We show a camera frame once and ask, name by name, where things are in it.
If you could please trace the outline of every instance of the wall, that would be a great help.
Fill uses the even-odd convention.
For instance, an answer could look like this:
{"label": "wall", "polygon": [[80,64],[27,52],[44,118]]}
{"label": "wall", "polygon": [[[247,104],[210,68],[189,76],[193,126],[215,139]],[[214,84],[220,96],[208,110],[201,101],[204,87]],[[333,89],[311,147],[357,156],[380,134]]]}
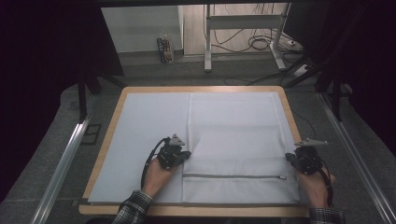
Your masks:
{"label": "wall", "polygon": [[103,15],[118,53],[157,50],[162,32],[182,46],[182,7],[104,7]]}

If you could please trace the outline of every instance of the plaid sleeve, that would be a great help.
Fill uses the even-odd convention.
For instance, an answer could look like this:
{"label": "plaid sleeve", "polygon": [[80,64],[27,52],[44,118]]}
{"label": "plaid sleeve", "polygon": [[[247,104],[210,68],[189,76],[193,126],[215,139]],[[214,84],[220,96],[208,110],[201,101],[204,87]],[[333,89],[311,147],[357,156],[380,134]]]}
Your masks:
{"label": "plaid sleeve", "polygon": [[344,213],[333,208],[310,208],[311,224],[345,224]]}
{"label": "plaid sleeve", "polygon": [[135,190],[121,205],[113,224],[139,224],[145,220],[152,198],[141,190]]}

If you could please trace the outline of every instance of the black device on hand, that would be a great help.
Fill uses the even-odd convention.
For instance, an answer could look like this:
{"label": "black device on hand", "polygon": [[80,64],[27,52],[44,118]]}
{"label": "black device on hand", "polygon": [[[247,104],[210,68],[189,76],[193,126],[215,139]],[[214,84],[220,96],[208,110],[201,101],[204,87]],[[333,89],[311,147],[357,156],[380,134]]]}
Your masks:
{"label": "black device on hand", "polygon": [[[328,198],[327,204],[332,205],[332,182],[330,180],[330,172],[324,160],[318,155],[317,149],[314,147],[297,147],[295,149],[295,155],[292,153],[286,153],[286,160],[300,173],[305,175],[313,175],[319,172],[325,182]],[[321,169],[325,163],[328,173],[325,174]]]}
{"label": "black device on hand", "polygon": [[142,178],[140,182],[141,189],[145,184],[146,172],[149,168],[149,163],[155,155],[155,151],[157,147],[161,144],[165,143],[163,147],[161,147],[160,152],[157,155],[157,159],[160,162],[160,165],[163,169],[168,170],[172,167],[179,166],[185,160],[188,160],[191,152],[189,151],[181,151],[182,147],[185,144],[181,141],[176,134],[170,137],[163,138],[157,146],[152,149],[151,153],[146,160],[145,167],[143,168]]}

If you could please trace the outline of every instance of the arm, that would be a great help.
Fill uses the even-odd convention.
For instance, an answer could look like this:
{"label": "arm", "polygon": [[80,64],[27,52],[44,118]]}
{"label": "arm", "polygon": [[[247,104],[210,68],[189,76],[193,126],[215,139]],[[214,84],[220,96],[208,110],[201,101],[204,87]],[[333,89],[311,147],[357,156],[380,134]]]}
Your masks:
{"label": "arm", "polygon": [[304,175],[297,172],[301,187],[308,195],[311,207],[309,208],[309,218],[311,224],[345,224],[344,213],[327,205],[328,191],[319,173],[313,175]]}
{"label": "arm", "polygon": [[143,223],[157,193],[166,185],[177,167],[164,170],[158,159],[150,162],[142,190],[135,190],[121,205],[113,224]]}

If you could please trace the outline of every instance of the wooden table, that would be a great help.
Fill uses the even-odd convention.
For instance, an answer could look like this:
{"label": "wooden table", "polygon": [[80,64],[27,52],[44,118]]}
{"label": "wooden table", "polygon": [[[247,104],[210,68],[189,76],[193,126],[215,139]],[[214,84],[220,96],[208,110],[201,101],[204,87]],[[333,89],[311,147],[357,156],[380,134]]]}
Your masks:
{"label": "wooden table", "polygon": [[[286,94],[278,86],[245,87],[245,86],[207,86],[207,87],[127,87],[123,89],[113,118],[108,126],[105,140],[100,149],[98,158],[93,167],[87,188],[82,196],[82,201],[87,202],[91,195],[93,185],[102,169],[107,151],[110,146],[113,133],[116,129],[120,113],[128,93],[137,92],[241,92],[241,91],[277,91],[280,101],[285,110],[291,134],[294,142],[301,141],[297,126],[291,114]],[[116,215],[119,206],[117,204],[81,204],[79,212],[85,215]],[[270,204],[268,206],[258,205],[230,205],[230,206],[208,206],[197,207],[180,205],[152,205],[148,210],[148,216],[163,217],[307,217],[307,208],[303,204],[283,205]]]}

